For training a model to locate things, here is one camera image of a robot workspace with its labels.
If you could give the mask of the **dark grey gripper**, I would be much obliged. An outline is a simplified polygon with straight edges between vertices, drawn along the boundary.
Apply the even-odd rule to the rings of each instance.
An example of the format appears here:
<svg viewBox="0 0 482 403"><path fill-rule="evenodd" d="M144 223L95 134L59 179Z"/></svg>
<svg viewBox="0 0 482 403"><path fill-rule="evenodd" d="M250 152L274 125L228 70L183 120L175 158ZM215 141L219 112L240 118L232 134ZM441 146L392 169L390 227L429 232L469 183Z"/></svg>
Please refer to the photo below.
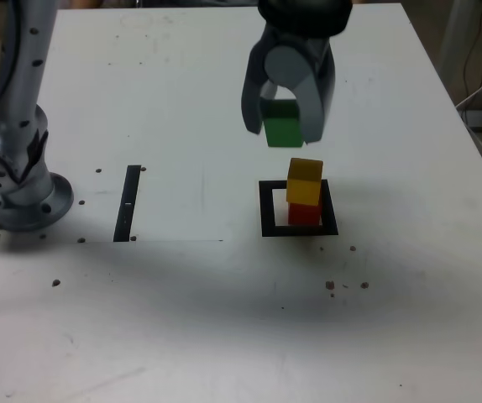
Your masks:
<svg viewBox="0 0 482 403"><path fill-rule="evenodd" d="M275 98L275 85L289 90L294 97L303 142L320 141L335 86L329 38L305 38L265 24L249 54L241 97L242 116L249 132L260 133L264 112Z"/></svg>

